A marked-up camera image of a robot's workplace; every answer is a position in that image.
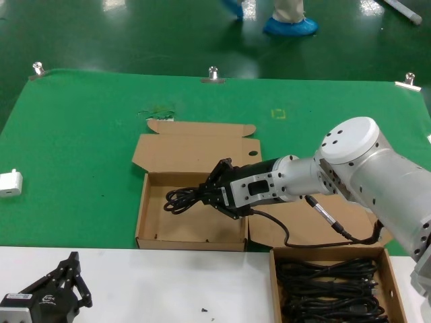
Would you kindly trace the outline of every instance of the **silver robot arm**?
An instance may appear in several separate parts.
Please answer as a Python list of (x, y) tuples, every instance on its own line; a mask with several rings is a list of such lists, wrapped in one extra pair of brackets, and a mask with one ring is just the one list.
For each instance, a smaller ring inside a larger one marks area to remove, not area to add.
[[(340, 194), (377, 216), (417, 262), (412, 285), (431, 295), (431, 173), (397, 154), (374, 120), (358, 117), (337, 125), (313, 157), (268, 162), (270, 172), (230, 183), (235, 207)], [(256, 194), (245, 189), (264, 181)]]

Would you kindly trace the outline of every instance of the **yellow tape mark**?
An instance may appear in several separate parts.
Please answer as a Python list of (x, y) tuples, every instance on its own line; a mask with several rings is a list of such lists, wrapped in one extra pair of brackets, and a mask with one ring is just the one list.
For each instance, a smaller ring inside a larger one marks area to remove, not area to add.
[(271, 109), (272, 119), (286, 119), (286, 111), (283, 109)]

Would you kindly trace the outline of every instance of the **coiled black cable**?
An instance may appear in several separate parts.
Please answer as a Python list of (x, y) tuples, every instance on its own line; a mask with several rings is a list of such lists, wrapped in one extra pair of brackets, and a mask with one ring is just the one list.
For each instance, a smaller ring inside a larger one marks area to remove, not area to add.
[(286, 294), (281, 312), (290, 322), (389, 322), (373, 296), (378, 267), (369, 258), (332, 266), (285, 258), (275, 268)]
[(190, 209), (193, 205), (202, 201), (206, 196), (211, 195), (212, 192), (203, 192), (197, 187), (180, 188), (179, 190), (171, 190), (166, 195), (167, 203), (163, 206), (163, 210), (172, 212), (172, 214), (180, 214)]

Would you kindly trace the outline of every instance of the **black cable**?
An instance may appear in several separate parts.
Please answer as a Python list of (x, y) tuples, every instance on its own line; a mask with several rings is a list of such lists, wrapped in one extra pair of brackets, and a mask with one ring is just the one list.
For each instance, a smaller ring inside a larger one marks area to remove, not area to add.
[(167, 203), (163, 206), (163, 210), (172, 212), (172, 214), (180, 214), (190, 209), (204, 197), (209, 196), (212, 192), (202, 192), (197, 187), (186, 187), (178, 190), (171, 190), (166, 194)]
[[(172, 214), (178, 215), (182, 212), (185, 212), (186, 210), (190, 209), (193, 205), (195, 205), (197, 202), (202, 201), (205, 197), (209, 197), (214, 193), (213, 190), (201, 190), (198, 187), (186, 187), (186, 188), (180, 188), (178, 190), (171, 190), (166, 194), (166, 204), (163, 206), (163, 210), (167, 212), (171, 212)], [(272, 220), (276, 224), (278, 224), (285, 232), (286, 236), (284, 238), (284, 244), (287, 247), (291, 248), (326, 248), (326, 247), (336, 247), (336, 246), (349, 246), (352, 244), (364, 244), (364, 245), (371, 245), (378, 242), (378, 238), (380, 237), (380, 232), (383, 228), (383, 225), (380, 221), (377, 221), (374, 224), (374, 230), (372, 232), (372, 235), (367, 239), (357, 239), (350, 235), (344, 228), (338, 223), (334, 223), (332, 225), (332, 228), (339, 234), (341, 234), (343, 237), (345, 237), (348, 240), (348, 242), (336, 242), (332, 244), (309, 244), (309, 245), (300, 245), (300, 244), (289, 244), (288, 240), (290, 237), (289, 229), (277, 218), (274, 216), (258, 210), (251, 210), (253, 214), (258, 214), (263, 217), (266, 217), (267, 219)]]
[(388, 322), (374, 297), (378, 267), (370, 258), (331, 266), (283, 258), (275, 269), (285, 294), (281, 312), (290, 322)]
[(369, 238), (366, 238), (363, 240), (359, 240), (359, 239), (353, 238), (351, 236), (352, 239), (354, 239), (354, 241), (335, 242), (332, 244), (307, 244), (307, 245), (290, 244), (290, 243), (288, 243), (288, 240), (290, 237), (290, 232), (289, 232), (289, 229), (283, 224), (283, 222), (281, 222), (276, 217), (273, 217), (272, 215), (270, 215), (266, 212), (263, 212), (263, 211), (253, 210), (253, 214), (261, 215), (263, 217), (270, 219), (271, 221), (275, 222), (276, 224), (278, 224), (284, 230), (284, 233), (286, 234), (286, 236), (284, 238), (284, 245), (287, 247), (291, 247), (291, 248), (326, 248), (326, 247), (337, 247), (337, 246), (349, 246), (352, 244), (365, 244), (365, 245), (375, 244), (376, 242), (378, 242), (378, 237), (380, 236), (380, 232), (382, 231), (382, 228), (383, 228), (383, 225), (381, 224), (381, 222), (377, 221), (374, 224), (374, 230), (372, 232), (372, 235)]

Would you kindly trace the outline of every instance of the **white pole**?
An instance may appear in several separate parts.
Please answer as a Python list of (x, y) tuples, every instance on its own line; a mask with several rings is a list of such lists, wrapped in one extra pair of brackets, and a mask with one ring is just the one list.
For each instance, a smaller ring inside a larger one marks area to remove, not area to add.
[(409, 18), (415, 25), (420, 25), (420, 23), (422, 22), (422, 17), (420, 15), (414, 13), (412, 10), (404, 6), (399, 1), (385, 0), (385, 2), (391, 7), (395, 8), (400, 13), (402, 13), (405, 17)]

